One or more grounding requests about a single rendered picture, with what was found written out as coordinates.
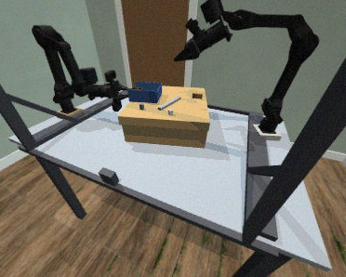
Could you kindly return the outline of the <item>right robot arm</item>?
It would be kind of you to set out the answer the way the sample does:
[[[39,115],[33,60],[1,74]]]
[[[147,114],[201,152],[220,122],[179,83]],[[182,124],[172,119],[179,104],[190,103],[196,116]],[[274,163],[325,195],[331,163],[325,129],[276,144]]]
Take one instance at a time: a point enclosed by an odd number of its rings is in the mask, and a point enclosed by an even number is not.
[[[313,34],[313,30],[306,23],[301,14],[296,15],[272,15],[257,14],[251,11],[238,9],[234,12],[228,12],[223,9],[220,0],[207,0],[201,6],[206,23],[218,23],[208,28],[214,44],[226,37],[230,42],[232,33],[228,26],[224,26],[223,20],[228,22],[232,30],[244,30],[254,27],[267,28],[287,28],[291,46],[288,54],[288,62],[284,71],[273,91],[273,94],[264,99],[261,109],[266,117],[263,117],[258,125],[262,133],[276,134],[275,129],[278,124],[284,120],[280,116],[283,106],[283,98],[286,95],[291,83],[293,82],[301,64],[311,56],[319,44],[319,38]],[[229,20],[229,21],[227,21]],[[189,26],[190,24],[190,26]],[[199,37],[204,30],[198,27],[198,21],[192,18],[188,20],[185,27],[193,34],[193,39]],[[293,30],[294,32],[293,32]],[[298,36],[296,36],[296,34]]]

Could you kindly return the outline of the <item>light grey long flat bar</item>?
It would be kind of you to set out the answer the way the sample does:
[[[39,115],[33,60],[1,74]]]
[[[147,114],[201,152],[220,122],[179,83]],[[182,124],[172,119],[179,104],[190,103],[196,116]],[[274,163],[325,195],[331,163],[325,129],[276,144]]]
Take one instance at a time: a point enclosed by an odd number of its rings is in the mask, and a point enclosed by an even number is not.
[[[163,105],[161,105],[161,106],[159,106],[159,107],[157,107],[157,108],[158,108],[159,111],[162,111],[164,108],[170,106],[171,104],[177,102],[177,101],[180,100],[180,99],[181,99],[181,97],[177,96],[176,98],[174,98],[174,99],[168,101],[167,103],[165,103],[165,104],[163,104]]]

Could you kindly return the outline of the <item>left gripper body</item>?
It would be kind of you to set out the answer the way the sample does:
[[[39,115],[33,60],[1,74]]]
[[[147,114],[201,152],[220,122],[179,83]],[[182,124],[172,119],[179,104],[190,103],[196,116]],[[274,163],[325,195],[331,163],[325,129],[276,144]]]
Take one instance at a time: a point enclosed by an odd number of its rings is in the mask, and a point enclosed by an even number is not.
[[[105,79],[106,79],[106,82],[110,82],[110,85],[109,86],[98,85],[97,93],[101,99],[102,98],[109,98],[109,99],[113,98],[113,103],[112,103],[113,111],[119,112],[119,110],[122,108],[122,103],[121,103],[121,101],[119,103],[116,103],[116,99],[115,99],[117,97],[116,91],[113,90],[113,83],[115,82],[114,81],[115,78],[116,78],[115,70],[110,70],[110,71],[106,72],[105,73]],[[117,109],[116,109],[116,107],[117,107]]]

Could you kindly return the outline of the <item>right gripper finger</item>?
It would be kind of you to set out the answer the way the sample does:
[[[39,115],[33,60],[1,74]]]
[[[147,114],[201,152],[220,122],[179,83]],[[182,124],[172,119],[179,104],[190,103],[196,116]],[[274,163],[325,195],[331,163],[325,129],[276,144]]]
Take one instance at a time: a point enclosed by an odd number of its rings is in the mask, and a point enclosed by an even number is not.
[[[190,60],[193,59],[192,55],[188,49],[187,43],[185,44],[184,49],[174,58],[174,61]]]

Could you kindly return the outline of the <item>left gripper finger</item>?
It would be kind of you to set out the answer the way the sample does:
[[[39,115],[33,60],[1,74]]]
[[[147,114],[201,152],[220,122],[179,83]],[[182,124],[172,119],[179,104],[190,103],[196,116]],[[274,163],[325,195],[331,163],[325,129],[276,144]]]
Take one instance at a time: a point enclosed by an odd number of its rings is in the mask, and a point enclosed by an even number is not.
[[[122,99],[128,98],[128,95],[122,95],[120,94],[118,97],[116,97],[116,103],[119,103]]]
[[[130,88],[120,85],[118,80],[113,83],[113,90],[128,90],[128,89]]]

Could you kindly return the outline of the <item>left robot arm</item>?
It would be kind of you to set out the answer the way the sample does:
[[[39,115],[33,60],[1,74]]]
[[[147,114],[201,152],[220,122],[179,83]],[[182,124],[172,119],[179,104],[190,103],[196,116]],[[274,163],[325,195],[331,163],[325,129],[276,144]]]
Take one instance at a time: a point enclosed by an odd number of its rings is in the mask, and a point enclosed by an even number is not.
[[[77,111],[77,109],[74,109],[71,101],[71,99],[74,99],[74,93],[79,97],[88,94],[90,100],[98,97],[98,85],[95,84],[99,80],[95,68],[90,67],[79,70],[73,52],[71,51],[71,46],[63,39],[61,34],[49,25],[34,25],[32,32],[37,44],[45,51],[50,70],[55,80],[55,96],[53,101],[61,106],[62,111],[60,112],[69,114]],[[71,85],[66,81],[58,52],[72,78]]]

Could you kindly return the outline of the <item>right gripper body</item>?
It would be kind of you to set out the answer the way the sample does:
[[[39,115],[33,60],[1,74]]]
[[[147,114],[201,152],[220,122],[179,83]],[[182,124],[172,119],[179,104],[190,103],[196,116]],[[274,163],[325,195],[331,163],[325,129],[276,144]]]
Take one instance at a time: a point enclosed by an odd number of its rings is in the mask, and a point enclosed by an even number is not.
[[[196,41],[196,43],[194,42]],[[196,46],[198,45],[198,47]],[[205,49],[212,47],[214,45],[212,36],[210,34],[209,29],[205,30],[203,34],[201,34],[197,39],[187,42],[188,49],[192,55],[193,59],[199,58],[200,53]],[[198,51],[198,48],[200,52]]]

